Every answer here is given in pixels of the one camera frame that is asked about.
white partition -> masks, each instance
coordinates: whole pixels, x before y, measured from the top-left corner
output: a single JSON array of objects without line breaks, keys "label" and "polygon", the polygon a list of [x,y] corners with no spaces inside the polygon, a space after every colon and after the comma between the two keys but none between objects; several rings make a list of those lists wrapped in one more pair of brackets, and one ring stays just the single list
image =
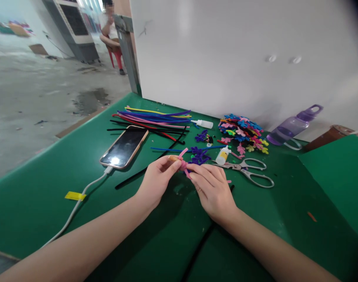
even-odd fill
[{"label": "white partition", "polygon": [[131,0],[142,96],[267,130],[321,104],[299,138],[357,130],[358,18],[346,2]]}]

concrete floor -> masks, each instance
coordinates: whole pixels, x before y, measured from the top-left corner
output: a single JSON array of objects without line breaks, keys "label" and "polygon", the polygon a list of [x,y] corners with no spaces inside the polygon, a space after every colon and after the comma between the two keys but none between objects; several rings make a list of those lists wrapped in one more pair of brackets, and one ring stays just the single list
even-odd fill
[{"label": "concrete floor", "polygon": [[[36,38],[0,34],[0,177],[59,140],[55,134],[131,91],[105,45],[97,36],[94,42],[102,65],[49,60],[29,49]],[[41,120],[47,122],[36,124]]]}]

scissor blade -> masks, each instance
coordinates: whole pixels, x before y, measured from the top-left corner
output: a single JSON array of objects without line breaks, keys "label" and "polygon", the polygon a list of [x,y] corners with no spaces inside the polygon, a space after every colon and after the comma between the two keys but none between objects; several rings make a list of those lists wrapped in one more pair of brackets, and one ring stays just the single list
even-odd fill
[{"label": "scissor blade", "polygon": [[216,161],[212,160],[215,164],[213,164],[214,166],[219,166],[221,168],[234,168],[233,164],[230,163],[225,163],[225,164],[217,164]]}]

purple water bottle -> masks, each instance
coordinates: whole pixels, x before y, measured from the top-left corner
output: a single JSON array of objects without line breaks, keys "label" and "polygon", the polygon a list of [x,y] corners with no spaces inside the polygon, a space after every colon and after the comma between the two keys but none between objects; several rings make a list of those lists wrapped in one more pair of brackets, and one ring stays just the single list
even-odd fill
[{"label": "purple water bottle", "polygon": [[296,116],[289,117],[274,129],[267,136],[267,139],[274,145],[282,146],[286,141],[304,131],[309,126],[309,122],[314,120],[323,108],[323,106],[315,104]]}]

scissor handle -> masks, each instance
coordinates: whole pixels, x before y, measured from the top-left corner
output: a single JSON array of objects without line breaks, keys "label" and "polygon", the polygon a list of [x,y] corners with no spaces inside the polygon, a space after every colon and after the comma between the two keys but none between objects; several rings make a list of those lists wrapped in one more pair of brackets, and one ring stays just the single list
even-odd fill
[{"label": "scissor handle", "polygon": [[[260,167],[260,166],[250,166],[250,165],[248,165],[248,164],[245,162],[245,161],[247,161],[247,160],[252,160],[252,161],[255,161],[255,162],[257,162],[257,163],[260,163],[260,164],[263,165],[263,167]],[[264,170],[264,169],[266,169],[266,164],[265,164],[265,163],[263,163],[262,161],[256,160],[256,159],[251,159],[251,158],[249,158],[249,159],[244,159],[244,160],[242,161],[242,163],[240,164],[240,166],[242,166],[242,167],[247,167],[247,168],[255,168],[255,169],[259,169],[259,170]]]},{"label": "scissor handle", "polygon": [[[249,178],[249,180],[251,180],[254,184],[256,184],[257,186],[260,186],[260,187],[262,187],[262,188],[271,188],[271,187],[274,187],[274,181],[273,181],[271,178],[267,177],[267,176],[264,176],[264,175],[261,175],[261,174],[254,174],[253,172],[249,172],[249,171],[247,171],[247,170],[245,170],[245,169],[242,169],[241,172],[242,172],[247,178]],[[270,181],[271,185],[270,185],[270,186],[263,186],[263,185],[261,185],[261,184],[255,182],[255,181],[251,178],[251,175],[253,175],[253,176],[255,176],[255,177],[259,177],[259,178],[265,178],[265,179],[267,179],[267,180]]]}]

